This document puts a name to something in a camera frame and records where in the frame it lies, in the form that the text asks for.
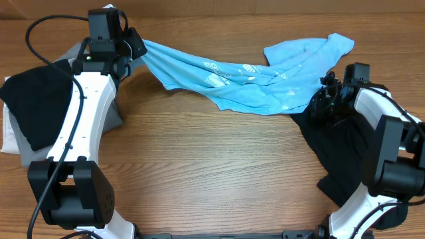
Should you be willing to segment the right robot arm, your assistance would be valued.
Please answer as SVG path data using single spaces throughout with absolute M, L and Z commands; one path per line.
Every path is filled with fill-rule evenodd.
M 413 206 L 413 197 L 424 196 L 424 122 L 396 103 L 387 87 L 372 83 L 369 74 L 370 66 L 358 62 L 346 66 L 343 80 L 329 72 L 309 102 L 317 121 L 357 113 L 374 130 L 359 186 L 310 238 L 362 238 L 389 210 Z

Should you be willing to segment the white folded garment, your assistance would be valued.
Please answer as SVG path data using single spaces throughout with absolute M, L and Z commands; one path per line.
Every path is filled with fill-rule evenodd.
M 10 113 L 6 103 L 3 104 L 3 146 L 2 153 L 19 154 L 19 148 L 11 125 Z

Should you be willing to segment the black garment at right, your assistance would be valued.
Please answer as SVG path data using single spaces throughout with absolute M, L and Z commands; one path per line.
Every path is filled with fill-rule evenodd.
M 327 123 L 316 122 L 309 111 L 292 114 L 307 144 L 328 172 L 317 187 L 335 204 L 343 206 L 361 182 L 363 157 L 374 130 L 359 114 Z

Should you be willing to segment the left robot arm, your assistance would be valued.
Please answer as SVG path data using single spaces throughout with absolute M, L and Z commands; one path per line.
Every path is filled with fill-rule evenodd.
M 125 13 L 114 6 L 92 9 L 86 19 L 90 35 L 68 74 L 72 93 L 60 133 L 46 159 L 31 163 L 27 172 L 37 200 L 34 215 L 71 236 L 140 238 L 137 225 L 115 210 L 98 150 L 119 85 L 147 50 Z

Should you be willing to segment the grey folded garment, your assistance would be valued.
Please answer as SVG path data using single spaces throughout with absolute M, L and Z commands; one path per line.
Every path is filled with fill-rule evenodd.
M 72 48 L 70 48 L 65 54 L 63 54 L 55 61 L 56 65 L 65 71 L 70 71 L 70 65 L 77 57 L 78 51 L 80 50 L 80 46 L 80 43 L 76 43 Z M 50 76 L 51 72 L 52 70 L 49 70 L 48 66 L 40 66 L 27 70 L 20 74 L 16 74 L 16 77 L 22 78 L 23 80 L 29 80 L 30 83 L 35 83 L 36 81 L 40 82 L 41 80 L 47 79 Z M 33 151 L 29 142 L 27 141 L 27 138 L 23 135 L 16 120 L 16 117 L 10 111 L 9 113 L 11 125 L 19 148 L 19 155 L 21 156 L 22 166 L 28 167 L 32 161 L 42 161 L 46 159 L 46 156 L 52 148 L 52 145 L 49 145 L 37 151 Z M 106 133 L 121 126 L 122 124 L 122 117 L 119 113 L 116 101 L 113 100 L 106 115 L 103 132 Z

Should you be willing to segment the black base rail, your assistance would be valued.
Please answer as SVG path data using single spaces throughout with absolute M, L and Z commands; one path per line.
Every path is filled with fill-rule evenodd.
M 198 234 L 198 235 L 172 235 L 142 234 L 138 232 L 137 239 L 325 239 L 332 238 L 324 229 L 318 230 L 285 230 L 280 233 L 254 233 L 254 234 Z

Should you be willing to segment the light blue printed t-shirt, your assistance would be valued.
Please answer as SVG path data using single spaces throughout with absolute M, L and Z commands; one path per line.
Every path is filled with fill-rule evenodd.
M 275 115 L 302 113 L 324 77 L 355 42 L 333 33 L 326 39 L 288 40 L 266 47 L 268 65 L 219 62 L 147 40 L 141 57 L 167 90 L 190 90 L 220 110 Z

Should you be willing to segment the black folded garment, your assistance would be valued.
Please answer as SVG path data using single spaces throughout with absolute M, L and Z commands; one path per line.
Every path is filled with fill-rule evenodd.
M 30 83 L 14 75 L 1 87 L 1 99 L 33 151 L 54 144 L 71 99 L 71 67 L 65 71 L 56 63 L 47 66 L 52 70 L 47 79 Z

